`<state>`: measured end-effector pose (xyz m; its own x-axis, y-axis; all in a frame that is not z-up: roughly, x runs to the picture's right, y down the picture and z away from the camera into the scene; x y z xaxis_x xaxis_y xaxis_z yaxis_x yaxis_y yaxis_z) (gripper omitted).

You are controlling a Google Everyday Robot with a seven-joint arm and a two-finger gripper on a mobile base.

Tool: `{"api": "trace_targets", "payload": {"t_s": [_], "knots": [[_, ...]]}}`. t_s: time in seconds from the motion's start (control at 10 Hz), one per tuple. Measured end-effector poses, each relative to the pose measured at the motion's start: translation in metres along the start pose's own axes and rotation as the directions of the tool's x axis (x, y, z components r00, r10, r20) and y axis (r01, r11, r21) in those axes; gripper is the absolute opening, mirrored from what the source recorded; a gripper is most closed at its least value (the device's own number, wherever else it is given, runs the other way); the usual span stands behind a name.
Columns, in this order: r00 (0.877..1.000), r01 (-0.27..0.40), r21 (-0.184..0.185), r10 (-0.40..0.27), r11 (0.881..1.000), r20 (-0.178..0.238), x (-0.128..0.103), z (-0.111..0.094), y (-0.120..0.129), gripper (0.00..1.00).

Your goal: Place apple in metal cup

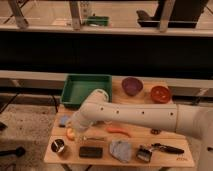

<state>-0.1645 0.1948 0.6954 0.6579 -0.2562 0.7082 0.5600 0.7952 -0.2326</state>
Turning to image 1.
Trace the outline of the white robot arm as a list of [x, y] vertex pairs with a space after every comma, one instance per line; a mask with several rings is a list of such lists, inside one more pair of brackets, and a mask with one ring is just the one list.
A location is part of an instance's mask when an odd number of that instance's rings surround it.
[[95, 89], [72, 114], [71, 125], [85, 132], [96, 121], [116, 121], [191, 136], [202, 141], [197, 171], [213, 171], [213, 108], [180, 104], [115, 104]]

